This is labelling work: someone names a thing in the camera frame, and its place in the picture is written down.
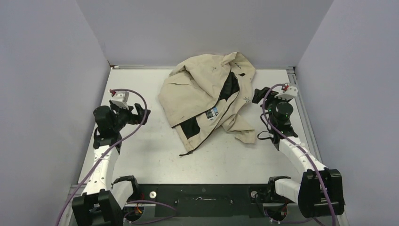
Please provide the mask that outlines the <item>beige zip jacket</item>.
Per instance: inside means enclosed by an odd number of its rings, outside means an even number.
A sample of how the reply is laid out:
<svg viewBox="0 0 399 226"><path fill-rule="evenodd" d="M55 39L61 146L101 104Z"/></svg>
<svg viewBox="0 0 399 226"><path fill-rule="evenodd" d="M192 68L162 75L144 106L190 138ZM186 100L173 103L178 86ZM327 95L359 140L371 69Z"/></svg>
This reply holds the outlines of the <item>beige zip jacket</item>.
<svg viewBox="0 0 399 226"><path fill-rule="evenodd" d="M240 52L193 56L172 70L158 99L187 154L218 128L233 133L242 143L255 143L255 129L239 113L252 100L255 73Z"/></svg>

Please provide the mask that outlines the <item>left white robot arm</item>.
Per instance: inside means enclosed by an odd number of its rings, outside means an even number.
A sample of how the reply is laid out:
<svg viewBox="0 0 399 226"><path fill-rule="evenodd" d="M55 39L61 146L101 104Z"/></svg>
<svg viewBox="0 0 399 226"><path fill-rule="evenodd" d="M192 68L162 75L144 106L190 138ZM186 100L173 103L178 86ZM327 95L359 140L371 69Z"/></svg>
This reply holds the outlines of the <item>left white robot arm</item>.
<svg viewBox="0 0 399 226"><path fill-rule="evenodd" d="M151 111L136 103L110 102L93 112L97 127L94 131L94 162L84 182L80 196L72 200L72 210L79 226L121 226L123 208L127 202L136 202L140 189L134 176L112 180L120 155L121 130L128 124L144 125Z"/></svg>

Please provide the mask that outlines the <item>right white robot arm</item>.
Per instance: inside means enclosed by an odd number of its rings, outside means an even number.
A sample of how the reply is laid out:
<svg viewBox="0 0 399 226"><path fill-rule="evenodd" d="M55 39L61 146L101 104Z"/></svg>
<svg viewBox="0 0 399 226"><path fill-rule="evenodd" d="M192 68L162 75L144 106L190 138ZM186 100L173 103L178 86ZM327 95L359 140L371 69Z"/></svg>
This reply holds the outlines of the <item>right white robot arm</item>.
<svg viewBox="0 0 399 226"><path fill-rule="evenodd" d="M267 198L273 202L282 197L293 201L305 218L342 215L345 202L341 173L325 166L304 147L290 121L294 111L290 101L297 94L297 87L288 83L281 85L281 92L269 87L254 91L252 102L261 104L260 118L272 143L302 175L300 182L288 176L270 178Z"/></svg>

